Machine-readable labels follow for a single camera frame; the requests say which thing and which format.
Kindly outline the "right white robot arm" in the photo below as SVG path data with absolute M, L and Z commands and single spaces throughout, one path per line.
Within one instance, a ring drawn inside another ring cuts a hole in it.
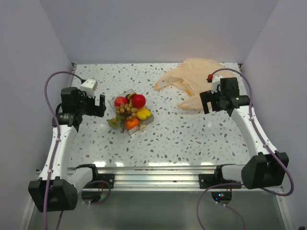
M 240 95 L 237 78 L 209 75 L 212 88 L 200 93 L 205 114 L 226 111 L 239 128 L 250 159 L 244 165 L 225 164 L 215 169 L 214 184 L 225 188 L 230 182 L 241 182 L 247 189 L 280 186 L 289 158 L 269 141 L 256 118 L 250 98 Z

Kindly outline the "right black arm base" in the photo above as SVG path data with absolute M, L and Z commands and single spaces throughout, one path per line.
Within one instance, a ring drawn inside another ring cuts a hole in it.
M 218 185 L 218 184 L 227 184 L 227 183 L 235 183 L 235 185 L 232 186 L 222 186 L 222 188 L 233 188 L 233 189 L 240 189 L 242 188 L 242 185 L 239 184 L 239 182 L 235 182 L 232 180 L 225 180 L 222 176 L 222 167 L 228 166 L 230 164 L 222 164 L 216 166 L 213 173 L 206 173 L 206 174 L 199 174 L 199 186 L 200 189 L 207 189 L 211 186 Z

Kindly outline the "red round fake fruit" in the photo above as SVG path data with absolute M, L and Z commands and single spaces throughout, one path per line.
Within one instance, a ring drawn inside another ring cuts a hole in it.
M 136 94 L 132 99 L 132 104 L 135 108 L 143 108 L 146 104 L 146 98 L 142 94 Z

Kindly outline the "brown longan bunch with leaves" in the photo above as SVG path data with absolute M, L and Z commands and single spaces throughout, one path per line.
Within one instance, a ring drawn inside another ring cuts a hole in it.
M 120 107 L 115 107 L 116 117 L 107 120 L 109 126 L 113 129 L 120 129 L 121 133 L 124 133 L 126 129 L 125 123 L 127 118 L 136 117 L 138 109 L 133 107 L 132 103 L 121 104 Z

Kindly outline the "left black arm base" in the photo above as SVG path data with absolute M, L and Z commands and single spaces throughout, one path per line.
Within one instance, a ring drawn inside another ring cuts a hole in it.
M 99 173 L 95 164 L 82 164 L 77 168 L 89 168 L 92 170 L 92 179 L 88 185 L 98 184 L 98 188 L 110 187 L 113 189 L 115 182 L 114 173 Z

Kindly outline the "orange translucent plastic bag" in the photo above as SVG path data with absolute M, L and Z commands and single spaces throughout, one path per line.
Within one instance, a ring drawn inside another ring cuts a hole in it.
M 207 82 L 208 75 L 224 66 L 215 60 L 188 58 L 176 69 L 169 70 L 154 85 L 156 90 L 166 86 L 175 86 L 185 91 L 189 98 L 177 106 L 185 110 L 200 110 L 202 103 L 200 93 L 210 91 L 212 84 Z

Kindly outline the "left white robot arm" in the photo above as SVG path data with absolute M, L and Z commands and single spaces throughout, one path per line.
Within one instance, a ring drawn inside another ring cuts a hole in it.
M 95 188 L 100 182 L 95 164 L 79 165 L 72 176 L 68 175 L 71 147 L 84 115 L 103 117 L 106 110 L 105 96 L 100 95 L 95 105 L 95 87 L 64 88 L 61 103 L 52 119 L 53 135 L 48 157 L 37 180 L 30 181 L 29 194 L 38 211 L 73 210 L 78 193 L 87 186 Z

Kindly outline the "yellow fake banana bunch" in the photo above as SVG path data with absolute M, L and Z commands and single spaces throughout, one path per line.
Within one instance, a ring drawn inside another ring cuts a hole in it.
M 143 108 L 139 109 L 138 112 L 136 113 L 136 117 L 139 120 L 146 120 L 151 115 L 152 115 L 151 112 L 146 107 L 143 107 Z

